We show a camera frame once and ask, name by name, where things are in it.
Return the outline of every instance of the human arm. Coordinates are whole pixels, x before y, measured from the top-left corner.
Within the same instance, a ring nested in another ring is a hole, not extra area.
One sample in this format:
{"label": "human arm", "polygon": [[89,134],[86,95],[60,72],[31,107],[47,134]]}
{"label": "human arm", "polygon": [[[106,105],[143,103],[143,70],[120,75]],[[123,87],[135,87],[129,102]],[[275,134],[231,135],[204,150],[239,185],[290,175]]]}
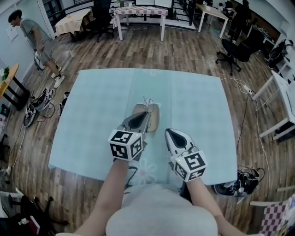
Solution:
{"label": "human arm", "polygon": [[193,205],[206,209],[214,216],[218,227],[218,233],[221,236],[245,235],[227,222],[217,202],[214,200],[213,196],[200,178],[189,181],[186,184],[188,186]]}
{"label": "human arm", "polygon": [[75,234],[81,236],[103,236],[110,217],[121,208],[128,161],[117,159],[103,183],[94,209]]}
{"label": "human arm", "polygon": [[40,52],[43,52],[44,45],[42,44],[42,41],[41,41],[41,32],[40,32],[39,28],[37,26],[35,26],[33,28],[33,32],[34,32],[34,37],[35,37],[36,42],[37,42],[38,50]]}

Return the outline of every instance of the person's right arm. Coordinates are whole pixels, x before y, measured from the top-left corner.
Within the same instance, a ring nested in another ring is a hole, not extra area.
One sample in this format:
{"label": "person's right arm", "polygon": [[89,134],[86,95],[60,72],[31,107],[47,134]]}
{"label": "person's right arm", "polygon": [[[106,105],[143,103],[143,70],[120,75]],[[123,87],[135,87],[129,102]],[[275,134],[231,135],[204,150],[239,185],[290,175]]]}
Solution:
{"label": "person's right arm", "polygon": [[194,206],[202,207],[209,211],[215,218],[218,233],[221,236],[244,236],[237,228],[232,226],[224,218],[217,202],[208,191],[200,178],[186,183],[189,189],[190,197]]}

